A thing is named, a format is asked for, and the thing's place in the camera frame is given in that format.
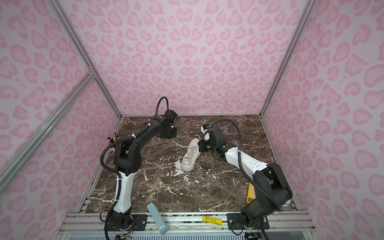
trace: pink spot pattern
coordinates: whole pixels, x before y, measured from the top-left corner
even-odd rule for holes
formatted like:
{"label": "pink spot pattern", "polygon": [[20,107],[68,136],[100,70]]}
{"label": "pink spot pattern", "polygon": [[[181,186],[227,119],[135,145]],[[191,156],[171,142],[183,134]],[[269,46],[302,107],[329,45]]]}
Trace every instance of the pink spot pattern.
{"label": "pink spot pattern", "polygon": [[306,3],[136,2],[61,1],[120,111],[135,116],[161,95],[179,115],[260,113]]}
{"label": "pink spot pattern", "polygon": [[[81,124],[67,122],[74,116]],[[98,121],[93,124],[89,116]],[[56,236],[63,216],[79,204],[116,121],[101,90],[91,83],[0,195],[1,239]]]}
{"label": "pink spot pattern", "polygon": [[384,237],[377,224],[384,216],[384,5],[378,9],[378,2],[320,0],[266,112],[296,204],[310,211],[324,240]]}
{"label": "pink spot pattern", "polygon": [[0,172],[86,73],[45,1],[1,9]]}

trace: aluminum frame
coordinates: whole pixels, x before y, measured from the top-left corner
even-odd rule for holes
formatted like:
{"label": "aluminum frame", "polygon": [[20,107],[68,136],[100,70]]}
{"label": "aluminum frame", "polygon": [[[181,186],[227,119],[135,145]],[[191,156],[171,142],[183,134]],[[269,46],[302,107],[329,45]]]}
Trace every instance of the aluminum frame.
{"label": "aluminum frame", "polygon": [[117,115],[117,117],[120,119],[122,117],[121,112],[119,108],[117,107],[115,101],[113,100],[112,96],[109,94],[106,86],[104,85],[103,81],[101,80],[100,74],[97,72],[97,69],[93,65],[88,53],[85,50],[85,47],[81,43],[80,37],[75,32],[67,14],[65,13],[63,6],[58,0],[48,0],[49,5],[51,6],[52,10],[56,14],[58,20],[60,21],[61,25],[63,26],[64,30],[66,31],[68,37],[74,44],[74,47],[79,52],[81,58],[83,59],[85,65],[88,67],[90,71],[95,72],[96,74],[96,82],[99,85],[101,92],[103,93],[104,97],[107,99],[107,102],[112,107],[113,111]]}
{"label": "aluminum frame", "polygon": [[[228,233],[228,213],[240,212],[165,212],[160,213],[169,227],[167,233]],[[139,213],[148,215],[146,228],[139,233],[159,233],[159,230],[150,213]],[[203,216],[220,218],[223,225],[215,225],[202,222]],[[266,232],[277,231],[316,231],[307,211],[283,211],[275,212],[268,216],[270,229]],[[99,214],[67,214],[60,230],[62,234],[95,234],[104,229],[104,223],[99,219]],[[244,232],[257,232],[257,229],[244,229]]]}
{"label": "aluminum frame", "polygon": [[41,124],[34,135],[25,143],[24,147],[15,154],[9,164],[0,174],[0,194],[8,187],[19,171],[24,167],[29,158],[44,142],[49,133],[60,122],[62,117],[68,112],[69,108],[75,103],[89,83],[95,79],[93,71],[80,81],[79,84],[70,92],[54,112]]}
{"label": "aluminum frame", "polygon": [[265,112],[268,109],[268,106],[273,98],[274,93],[276,92],[276,88],[279,85],[282,77],[284,76],[284,72],[295,52],[295,49],[297,45],[300,42],[301,37],[303,36],[303,33],[305,32],[305,28],[308,25],[308,22],[310,21],[310,18],[312,14],[314,13],[314,10],[316,9],[316,5],[319,1],[318,0],[308,0],[305,7],[304,11],[301,15],[301,18],[299,20],[299,23],[293,32],[292,39],[288,45],[287,51],[285,52],[285,55],[283,57],[283,60],[279,66],[279,69],[277,70],[277,74],[275,76],[275,79],[272,83],[272,86],[268,92],[268,95],[266,97],[265,103],[260,111],[260,116],[263,117]]}

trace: yellow device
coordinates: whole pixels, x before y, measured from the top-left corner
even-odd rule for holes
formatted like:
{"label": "yellow device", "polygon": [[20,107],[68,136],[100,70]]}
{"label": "yellow device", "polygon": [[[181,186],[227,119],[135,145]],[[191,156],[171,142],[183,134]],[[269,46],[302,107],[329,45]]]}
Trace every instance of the yellow device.
{"label": "yellow device", "polygon": [[248,186],[248,195],[247,195],[247,203],[251,203],[253,199],[255,199],[255,187],[252,184]]}
{"label": "yellow device", "polygon": [[223,225],[223,220],[213,217],[203,216],[203,222],[209,222],[217,225]]}

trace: marble tabletop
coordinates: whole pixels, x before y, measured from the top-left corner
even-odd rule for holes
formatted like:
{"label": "marble tabletop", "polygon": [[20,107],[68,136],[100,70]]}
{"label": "marble tabletop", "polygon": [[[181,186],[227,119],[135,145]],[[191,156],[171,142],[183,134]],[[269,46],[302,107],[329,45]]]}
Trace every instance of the marble tabletop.
{"label": "marble tabletop", "polygon": [[[132,212],[147,212],[147,205],[155,203],[160,212],[239,211],[247,204],[248,182],[240,170],[225,161],[202,153],[193,170],[181,169],[186,146],[199,135],[201,125],[213,124],[228,118],[235,121],[243,136],[242,150],[267,163],[275,162],[271,147],[259,116],[179,116],[177,138],[152,138],[141,150],[142,166],[135,176],[132,189]],[[126,117],[119,134],[128,137],[137,132],[149,117]],[[233,125],[221,122],[227,142],[239,144]],[[114,167],[113,154],[107,165]],[[114,199],[116,175],[103,170],[91,195],[87,213],[107,210]]]}

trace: wires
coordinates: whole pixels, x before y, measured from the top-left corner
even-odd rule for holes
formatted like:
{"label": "wires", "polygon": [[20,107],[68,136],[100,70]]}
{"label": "wires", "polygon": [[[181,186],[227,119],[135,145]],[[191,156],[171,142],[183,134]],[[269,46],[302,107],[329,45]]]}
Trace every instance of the wires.
{"label": "wires", "polygon": [[131,236],[132,230],[135,228],[135,221],[132,220],[131,230],[129,231],[129,236]]}
{"label": "wires", "polygon": [[105,220],[103,220],[103,219],[101,218],[101,214],[102,214],[103,212],[105,212],[105,211],[109,211],[109,209],[101,211],[101,212],[100,212],[100,215],[99,215],[99,218],[100,218],[100,220],[101,220],[102,222],[105,222]]}
{"label": "wires", "polygon": [[[121,184],[119,184],[119,190],[118,190],[118,193],[120,194],[120,189],[121,189]],[[107,213],[107,216],[105,217],[105,222],[104,222],[104,234],[105,234],[105,239],[106,240],[111,240],[108,236],[108,231],[107,231],[107,227],[108,227],[108,219],[109,219],[109,216],[111,215],[112,211],[113,211],[113,208],[115,207],[117,203],[117,200],[113,202],[112,206],[110,207],[110,209],[108,210],[108,213]]]}
{"label": "wires", "polygon": [[175,124],[176,124],[178,117],[179,117],[179,116],[176,115],[176,119],[175,119],[175,121],[172,123],[172,125],[175,125]]}
{"label": "wires", "polygon": [[222,161],[222,159],[215,157],[215,155],[213,154],[213,152],[211,152],[211,157],[213,157],[213,158],[216,159],[216,160]]}
{"label": "wires", "polygon": [[159,110],[160,102],[161,102],[161,100],[163,100],[163,99],[166,100],[166,102],[167,102],[167,109],[169,109],[168,98],[163,96],[163,97],[161,97],[160,100],[157,102],[156,113],[155,113],[156,115],[157,115],[157,111]]}
{"label": "wires", "polygon": [[243,225],[242,222],[234,222],[234,223],[240,223],[240,224],[241,224],[241,226],[242,226],[242,228],[241,228],[241,232],[240,232],[240,233],[235,233],[232,229],[231,229],[231,231],[232,231],[235,235],[240,236],[240,235],[243,233],[243,231],[244,231],[244,225]]}
{"label": "wires", "polygon": [[261,228],[262,228],[262,233],[263,233],[263,235],[265,236],[265,239],[266,239],[266,240],[269,240],[268,236],[267,236],[266,233],[265,233],[263,224],[260,224],[260,225],[261,225]]}

